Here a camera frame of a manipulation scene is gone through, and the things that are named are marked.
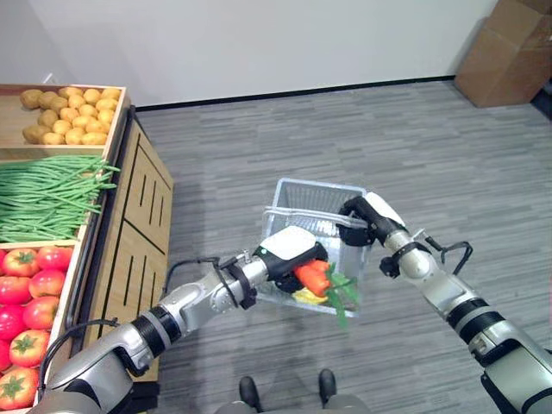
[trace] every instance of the orange carrot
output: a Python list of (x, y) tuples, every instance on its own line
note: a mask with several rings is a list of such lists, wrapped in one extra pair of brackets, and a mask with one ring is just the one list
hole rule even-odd
[(319, 298), (325, 296), (325, 291), (331, 287), (331, 282), (326, 278), (326, 274), (323, 271), (317, 270), (308, 263), (304, 266), (299, 266), (295, 269), (295, 276), (303, 284), (304, 287), (309, 289)]
[(318, 272), (326, 272), (329, 269), (329, 263), (323, 260), (313, 260), (308, 263), (308, 266), (317, 269)]

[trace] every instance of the white wall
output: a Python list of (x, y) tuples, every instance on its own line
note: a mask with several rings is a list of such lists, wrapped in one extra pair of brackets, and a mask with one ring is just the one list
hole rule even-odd
[(0, 0), (0, 83), (40, 83), (50, 72), (76, 80), (31, 5)]
[(28, 1), (78, 82), (139, 105), (453, 74), (497, 2)]

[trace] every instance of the black baseboard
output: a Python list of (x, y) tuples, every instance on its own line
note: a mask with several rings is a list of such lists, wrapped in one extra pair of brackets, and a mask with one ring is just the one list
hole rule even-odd
[(552, 121), (552, 95), (549, 95), (544, 89), (541, 89), (531, 103)]
[(435, 82), (440, 80), (452, 80), (454, 76), (435, 76), (433, 78), (414, 78), (401, 80), (388, 80), (386, 82), (372, 82), (368, 84), (330, 86), (327, 88), (305, 89), (302, 91), (287, 91), (275, 93), (262, 93), (260, 95), (246, 95), (243, 97), (220, 97), (217, 99), (205, 99), (203, 101), (161, 103), (159, 105), (146, 105), (136, 107), (136, 112), (145, 112), (147, 110), (172, 110), (175, 108), (187, 108), (190, 106), (202, 106), (213, 104), (228, 104), (231, 102), (256, 101), (259, 99), (274, 99), (276, 97), (298, 97), (301, 95), (314, 95), (316, 93), (350, 91), (352, 89), (375, 88), (378, 86), (404, 85), (423, 82)]

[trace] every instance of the yellow vegetable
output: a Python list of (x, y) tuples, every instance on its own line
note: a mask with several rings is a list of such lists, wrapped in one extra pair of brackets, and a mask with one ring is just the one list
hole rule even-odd
[(61, 97), (64, 97), (65, 99), (69, 99), (72, 95), (79, 95), (83, 96), (83, 90), (79, 88), (75, 88), (74, 86), (67, 86), (66, 88), (61, 88), (58, 93)]
[(78, 116), (78, 111), (74, 108), (64, 108), (60, 111), (60, 118), (72, 122)]
[(55, 92), (52, 92), (52, 91), (44, 92), (42, 95), (38, 97), (38, 104), (44, 110), (49, 110), (50, 103), (55, 97), (58, 97), (58, 94)]
[(86, 124), (86, 132), (103, 132), (107, 134), (110, 132), (109, 125), (106, 127), (106, 124), (98, 121), (98, 119), (92, 119)]
[(119, 100), (121, 91), (115, 88), (106, 88), (102, 91), (102, 99), (110, 97), (111, 99)]
[(97, 116), (97, 109), (89, 103), (85, 103), (83, 106), (78, 108), (78, 113), (85, 116)]
[(97, 110), (115, 110), (117, 107), (117, 101), (113, 98), (107, 97), (105, 99), (100, 99), (96, 102)]
[(326, 298), (325, 296), (323, 298), (319, 298), (306, 287), (304, 287), (300, 291), (293, 293), (292, 296), (293, 298), (295, 298), (295, 300), (304, 304), (323, 304), (328, 300), (328, 298)]
[(43, 125), (31, 125), (23, 130), (23, 138), (29, 144), (40, 144), (42, 136), (50, 132), (50, 130), (49, 127)]
[(77, 116), (75, 119), (72, 120), (72, 126), (74, 128), (86, 128), (86, 124), (90, 122), (92, 119), (91, 116)]
[(77, 110), (84, 104), (86, 104), (86, 101), (80, 95), (71, 95), (69, 97), (69, 108), (74, 108), (75, 110)]
[(55, 97), (52, 99), (52, 102), (50, 102), (50, 109), (55, 110), (58, 114), (66, 107), (67, 100), (64, 97)]
[(69, 129), (71, 129), (71, 123), (63, 119), (56, 121), (52, 126), (52, 131), (60, 135), (65, 135)]
[(42, 136), (41, 143), (46, 145), (63, 145), (66, 143), (66, 139), (61, 134), (48, 132)]
[(89, 132), (83, 135), (84, 145), (103, 145), (107, 141), (107, 134), (101, 132)]
[(85, 131), (82, 128), (73, 128), (66, 133), (67, 145), (82, 145)]
[(115, 111), (113, 110), (100, 110), (97, 113), (97, 119), (100, 122), (111, 123), (111, 121), (113, 121), (114, 115)]
[(45, 110), (38, 117), (37, 122), (39, 125), (51, 128), (58, 119), (58, 114), (54, 110)]
[(83, 95), (83, 98), (85, 99), (87, 104), (95, 105), (97, 101), (99, 101), (102, 97), (102, 94), (98, 89), (87, 89), (85, 91), (85, 94)]
[(38, 98), (41, 97), (42, 93), (43, 92), (38, 89), (27, 89), (20, 95), (19, 99), (21, 100), (23, 107), (28, 110), (35, 110), (41, 106), (38, 103)]

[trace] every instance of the white basket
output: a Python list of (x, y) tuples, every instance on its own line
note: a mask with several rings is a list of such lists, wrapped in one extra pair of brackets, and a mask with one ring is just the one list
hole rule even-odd
[[(296, 179), (281, 179), (274, 195), (273, 206), (263, 214), (263, 236), (268, 237), (288, 226), (299, 226), (309, 230), (328, 252), (328, 262), (336, 264), (336, 272), (349, 279), (357, 278), (361, 284), (367, 264), (368, 247), (346, 245), (339, 237), (337, 224), (361, 229), (364, 221), (337, 214), (349, 199), (366, 195), (367, 191), (349, 185), (334, 185)], [(289, 304), (300, 308), (336, 313), (328, 304), (305, 304), (292, 295), (282, 292), (272, 282), (260, 286), (259, 298), (278, 304)], [(349, 304), (348, 317), (357, 316), (358, 307)]]

